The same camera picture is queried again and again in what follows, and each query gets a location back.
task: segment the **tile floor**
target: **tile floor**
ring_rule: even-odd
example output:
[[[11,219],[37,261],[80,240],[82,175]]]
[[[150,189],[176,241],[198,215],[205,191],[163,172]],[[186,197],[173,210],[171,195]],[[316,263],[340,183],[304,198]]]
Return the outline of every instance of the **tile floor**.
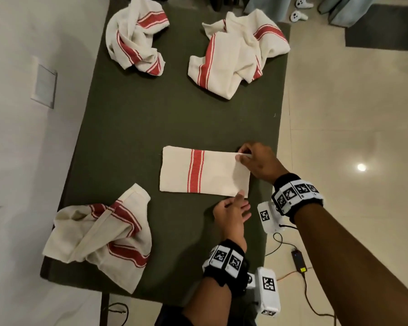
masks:
[[[205,6],[198,1],[180,5]],[[317,6],[321,0],[311,1]],[[329,26],[315,9],[305,12],[309,20],[291,29],[277,156],[315,183],[326,208],[408,287],[408,52],[346,48],[344,29]],[[357,170],[359,163],[365,172]],[[310,266],[298,233],[288,229],[283,236]],[[276,245],[268,237],[267,250]],[[277,277],[291,272],[290,247],[268,256],[265,267]],[[312,305],[332,313],[314,270],[306,278]],[[332,325],[331,318],[311,312],[298,274],[279,281],[278,289],[281,313],[258,316],[259,326]],[[160,304],[125,302],[139,311],[128,325],[153,325]],[[109,325],[117,324],[110,316]]]

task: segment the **doormat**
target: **doormat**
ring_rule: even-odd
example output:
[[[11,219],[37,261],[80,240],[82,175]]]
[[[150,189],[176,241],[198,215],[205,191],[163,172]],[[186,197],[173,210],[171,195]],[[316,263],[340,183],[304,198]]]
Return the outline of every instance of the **doormat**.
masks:
[[[373,4],[345,29],[346,47],[408,51],[408,6]]]

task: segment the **white cloth with red stripe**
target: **white cloth with red stripe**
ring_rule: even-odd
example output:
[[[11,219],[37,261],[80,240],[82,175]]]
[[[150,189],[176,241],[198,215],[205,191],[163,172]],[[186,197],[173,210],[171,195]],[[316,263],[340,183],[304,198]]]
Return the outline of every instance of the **white cloth with red stripe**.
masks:
[[[244,190],[247,198],[250,171],[236,161],[237,154],[241,153],[165,146],[160,191],[234,197],[237,192]]]
[[[137,184],[112,205],[69,206],[54,219],[45,256],[95,264],[129,293],[139,283],[151,251],[148,193]]]
[[[106,45],[110,57],[124,70],[135,65],[139,71],[161,76],[165,62],[151,46],[153,35],[168,26],[168,18],[159,3],[131,0],[107,24]]]
[[[259,9],[242,17],[228,12],[226,19],[202,25],[210,42],[205,57],[190,57],[188,75],[226,99],[242,80],[251,83],[261,77],[268,57],[290,51],[282,31]]]

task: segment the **power adapter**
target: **power adapter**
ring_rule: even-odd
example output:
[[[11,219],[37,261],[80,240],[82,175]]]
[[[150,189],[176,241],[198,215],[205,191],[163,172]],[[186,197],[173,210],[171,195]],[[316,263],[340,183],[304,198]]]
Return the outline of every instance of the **power adapter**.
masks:
[[[291,256],[293,257],[294,266],[296,267],[296,271],[300,274],[304,274],[307,272],[307,267],[305,266],[304,258],[302,257],[302,253],[299,249],[294,249],[291,251]]]

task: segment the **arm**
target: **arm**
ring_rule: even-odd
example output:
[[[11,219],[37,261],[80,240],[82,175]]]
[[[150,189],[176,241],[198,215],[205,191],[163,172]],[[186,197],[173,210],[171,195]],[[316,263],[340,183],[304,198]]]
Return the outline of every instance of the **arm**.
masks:
[[[288,171],[268,146],[245,143],[236,156],[270,183]],[[322,288],[343,326],[408,325],[408,289],[318,204],[294,216]]]
[[[213,210],[215,222],[221,229],[222,240],[230,239],[246,252],[243,223],[251,216],[244,192],[236,197],[219,202]],[[227,285],[220,287],[213,278],[204,278],[190,302],[183,310],[183,315],[194,326],[225,326],[231,305],[231,291]]]

